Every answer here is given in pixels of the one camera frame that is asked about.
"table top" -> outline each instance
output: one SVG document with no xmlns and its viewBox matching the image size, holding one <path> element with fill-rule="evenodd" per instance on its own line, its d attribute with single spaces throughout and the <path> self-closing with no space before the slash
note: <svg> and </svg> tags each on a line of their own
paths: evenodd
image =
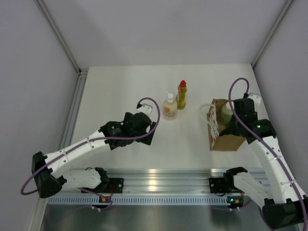
<svg viewBox="0 0 308 231">
<path fill-rule="evenodd" d="M 123 121 L 125 112 L 136 113 L 144 97 L 157 101 L 162 109 L 167 92 L 177 94 L 181 80 L 187 82 L 186 107 L 177 118 L 161 121 L 150 146 L 134 142 L 123 148 L 97 154 L 75 167 L 105 169 L 214 169 L 261 167 L 245 142 L 236 152 L 209 150 L 207 124 L 199 117 L 198 107 L 213 98 L 226 99 L 232 82 L 245 77 L 251 93 L 260 94 L 250 64 L 105 66 L 89 69 L 72 143 L 84 139 L 109 121 Z M 243 97 L 244 81 L 234 87 L 232 98 Z M 150 116 L 157 120 L 154 104 Z M 208 108 L 203 109 L 206 115 Z M 258 118 L 268 118 L 262 103 Z"/>
</svg>

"dish soap bottle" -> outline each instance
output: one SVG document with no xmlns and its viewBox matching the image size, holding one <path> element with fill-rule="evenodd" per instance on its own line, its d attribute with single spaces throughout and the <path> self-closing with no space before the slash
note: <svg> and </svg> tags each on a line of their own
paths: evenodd
<svg viewBox="0 0 308 231">
<path fill-rule="evenodd" d="M 185 102 L 186 92 L 187 92 L 186 82 L 185 82 L 185 80 L 182 80 L 180 85 L 178 86 L 178 95 L 177 95 L 177 98 L 176 98 L 179 110 L 183 110 L 186 106 L 186 102 Z"/>
<path fill-rule="evenodd" d="M 218 117 L 217 117 L 218 123 L 224 126 L 229 125 L 232 115 L 233 115 L 233 112 L 230 108 L 230 103 L 227 102 L 225 105 L 223 105 L 220 113 L 218 114 Z"/>
<path fill-rule="evenodd" d="M 177 116 L 178 104 L 173 98 L 173 94 L 168 93 L 168 98 L 164 101 L 163 115 L 166 120 L 175 119 Z"/>
</svg>

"yellow bottle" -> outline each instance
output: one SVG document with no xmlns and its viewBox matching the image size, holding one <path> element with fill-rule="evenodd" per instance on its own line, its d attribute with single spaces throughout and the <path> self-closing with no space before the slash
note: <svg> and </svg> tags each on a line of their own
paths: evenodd
<svg viewBox="0 0 308 231">
<path fill-rule="evenodd" d="M 187 86 L 185 80 L 182 80 L 180 85 L 178 86 L 178 95 L 176 101 L 178 103 L 178 109 L 182 110 L 186 106 L 185 102 L 185 94 L 187 92 Z"/>
</svg>

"metal floor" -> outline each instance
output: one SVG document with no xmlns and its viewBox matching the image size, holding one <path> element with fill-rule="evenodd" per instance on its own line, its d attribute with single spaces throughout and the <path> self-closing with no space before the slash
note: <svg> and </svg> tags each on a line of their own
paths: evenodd
<svg viewBox="0 0 308 231">
<path fill-rule="evenodd" d="M 107 211 L 90 207 L 49 205 L 40 231 L 268 231 L 257 205 L 238 211 L 209 206 L 113 206 Z M 294 227 L 281 231 L 297 231 Z"/>
</svg>

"gray wall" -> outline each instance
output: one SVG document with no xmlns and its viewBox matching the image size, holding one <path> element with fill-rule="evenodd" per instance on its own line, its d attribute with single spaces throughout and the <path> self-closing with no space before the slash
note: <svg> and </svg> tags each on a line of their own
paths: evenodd
<svg viewBox="0 0 308 231">
<path fill-rule="evenodd" d="M 45 0 L 82 67 L 250 63 L 286 0 Z"/>
<path fill-rule="evenodd" d="M 0 31 L 0 230 L 22 231 L 38 195 L 20 188 L 57 149 L 77 74 L 33 0 L 1 0 Z"/>
<path fill-rule="evenodd" d="M 308 193 L 308 1 L 296 0 L 255 67 L 287 163 Z"/>
</svg>

